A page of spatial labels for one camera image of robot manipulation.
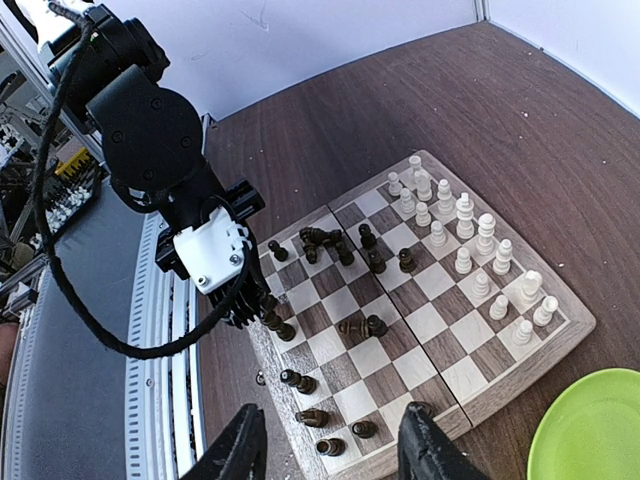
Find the chessboard square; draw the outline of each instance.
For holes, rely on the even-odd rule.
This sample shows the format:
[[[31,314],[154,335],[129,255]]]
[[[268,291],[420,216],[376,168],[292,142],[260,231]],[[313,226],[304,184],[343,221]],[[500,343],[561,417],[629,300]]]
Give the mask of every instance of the chessboard square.
[[[407,393],[407,388],[393,365],[387,365],[369,375],[364,379],[364,383],[378,407]]]
[[[425,343],[423,348],[439,372],[443,372],[467,354],[451,330],[436,335]]]
[[[491,340],[473,352],[471,359],[489,383],[515,363],[515,360],[498,337],[491,338]]]
[[[364,307],[376,298],[384,295],[384,289],[371,272],[365,273],[357,280],[351,282],[348,288],[360,307]]]
[[[320,295],[311,280],[305,280],[300,285],[287,292],[287,298],[294,313],[305,311],[320,301]]]
[[[380,234],[385,234],[402,223],[402,219],[396,211],[389,206],[371,215],[369,221],[376,227],[376,230],[378,230]]]
[[[367,193],[360,195],[356,198],[355,202],[365,217],[370,217],[376,212],[379,212],[389,203],[380,195],[377,190],[370,190]]]
[[[481,274],[484,274],[484,270],[479,268],[475,272],[472,272],[467,278],[458,282],[458,287],[460,288],[460,290],[462,290],[462,293],[464,293],[467,296],[467,298],[469,299],[469,301],[474,307],[479,307],[480,305],[485,303],[487,300],[489,300],[491,297],[493,297],[495,294],[500,292],[500,289],[498,288],[498,286],[495,283],[493,283],[493,280],[491,280],[491,278],[489,278],[489,293],[482,298],[476,297],[473,294],[473,282],[475,282],[478,275],[481,275]]]
[[[518,317],[514,322],[505,327],[501,332],[498,333],[498,338],[503,343],[505,348],[509,351],[511,356],[516,360],[516,362],[522,360],[527,354],[532,352],[542,343],[538,334],[534,331],[531,334],[531,340],[529,340],[524,345],[516,345],[513,341],[513,334],[520,326],[520,323],[524,321],[524,318]]]
[[[337,292],[323,298],[322,304],[332,323],[338,323],[359,309],[358,303],[351,294],[348,286],[342,287]]]
[[[331,393],[339,392],[360,380],[360,374],[356,370],[348,353],[334,358],[320,367],[322,374],[329,386]]]
[[[427,296],[413,279],[390,292],[389,298],[403,317],[411,315],[429,302]]]
[[[422,347],[416,347],[393,361],[409,390],[426,382],[438,372]]]
[[[362,380],[336,392],[333,399],[347,423],[353,423],[376,409],[376,402]]]
[[[327,328],[307,342],[320,366],[347,351],[335,328]]]
[[[350,203],[342,210],[338,210],[335,213],[335,216],[338,222],[340,222],[342,228],[345,230],[353,227],[354,225],[365,219],[364,213],[362,213],[360,207],[358,207],[358,205],[356,205],[355,203]]]
[[[450,329],[467,353],[473,352],[494,336],[493,330],[477,310],[462,317]]]
[[[300,327],[307,338],[317,335],[332,323],[322,303],[316,303],[298,314]]]
[[[469,356],[442,372],[442,378],[460,403],[480,391],[488,383]]]
[[[420,241],[404,223],[383,234],[382,239],[394,255],[397,255],[403,248],[409,248]]]
[[[473,305],[457,285],[433,300],[433,306],[449,326],[473,310]]]
[[[291,290],[309,278],[300,259],[280,269],[278,276],[285,291]]]
[[[447,329],[447,324],[431,303],[408,315],[406,321],[420,343],[427,343]]]
[[[382,348],[380,340],[375,337],[368,338],[349,350],[349,355],[362,378],[368,377],[391,363],[391,359]]]
[[[344,287],[344,279],[335,265],[311,277],[320,298],[325,298]]]
[[[380,408],[380,414],[393,435],[394,439],[398,439],[398,432],[400,430],[400,422],[404,415],[404,411],[407,405],[413,401],[413,397],[410,393],[405,393],[399,398],[396,398],[393,402],[387,403],[384,407]]]
[[[425,402],[431,405],[434,409],[434,418],[456,405],[456,399],[440,375],[431,377],[411,390],[411,396],[416,402]]]

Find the black pawn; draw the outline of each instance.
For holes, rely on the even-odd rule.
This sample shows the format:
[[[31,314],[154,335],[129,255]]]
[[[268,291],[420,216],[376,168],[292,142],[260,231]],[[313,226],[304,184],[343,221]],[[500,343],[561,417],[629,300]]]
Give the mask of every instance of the black pawn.
[[[371,233],[371,227],[368,224],[361,224],[358,227],[358,233],[360,233],[360,242],[362,243],[362,246],[367,250],[375,247],[376,243],[378,243],[376,236]]]
[[[336,243],[336,252],[338,253],[338,259],[345,267],[351,265],[355,261],[353,253],[349,251],[344,242]]]
[[[284,262],[289,258],[289,252],[287,252],[286,248],[280,246],[278,242],[275,240],[271,240],[267,245],[269,250],[273,252],[273,256],[276,257],[276,260],[279,262]]]
[[[387,264],[377,250],[369,251],[369,268],[373,273],[382,273],[387,269]]]

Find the dark wooden chess piece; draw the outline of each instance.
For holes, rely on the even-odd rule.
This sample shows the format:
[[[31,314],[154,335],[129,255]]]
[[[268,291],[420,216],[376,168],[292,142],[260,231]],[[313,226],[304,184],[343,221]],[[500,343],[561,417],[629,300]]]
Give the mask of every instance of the dark wooden chess piece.
[[[318,385],[315,378],[308,375],[301,375],[293,370],[286,369],[280,373],[280,381],[290,387],[295,387],[300,393],[309,395],[313,393]]]

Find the captured chess piece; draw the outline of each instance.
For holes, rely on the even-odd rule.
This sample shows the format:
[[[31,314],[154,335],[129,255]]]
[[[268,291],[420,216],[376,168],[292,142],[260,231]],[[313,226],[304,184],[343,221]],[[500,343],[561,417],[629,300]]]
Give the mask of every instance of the captured chess piece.
[[[286,369],[280,372],[280,381],[290,387],[295,387],[298,392],[309,395],[313,393],[318,385],[315,378],[308,375],[301,375],[293,370]]]
[[[267,246],[269,247],[269,250],[273,252],[275,259],[279,262],[284,262],[289,258],[289,252],[287,252],[287,249],[281,247],[275,240],[271,240]]]

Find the black chess piece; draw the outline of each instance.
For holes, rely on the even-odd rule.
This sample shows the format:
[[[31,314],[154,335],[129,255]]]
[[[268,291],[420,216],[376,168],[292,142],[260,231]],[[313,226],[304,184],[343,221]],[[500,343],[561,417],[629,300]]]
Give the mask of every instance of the black chess piece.
[[[400,258],[400,271],[403,273],[411,273],[416,269],[416,262],[413,259],[413,254],[408,248],[403,248],[398,253]]]
[[[362,223],[358,227],[358,233],[360,234],[360,242],[362,243],[362,247],[367,250],[376,246],[378,243],[378,239],[371,232],[371,227],[367,223]]]
[[[280,246],[280,244],[275,240],[271,240],[267,246],[269,247],[269,250],[273,252],[273,256],[276,258],[276,260],[278,260],[279,262],[284,262],[287,260],[287,258],[289,258],[289,252],[287,252],[287,249]]]
[[[315,378],[311,378],[308,375],[301,375],[290,369],[283,370],[280,373],[280,381],[285,385],[295,387],[304,395],[313,393],[318,385]]]

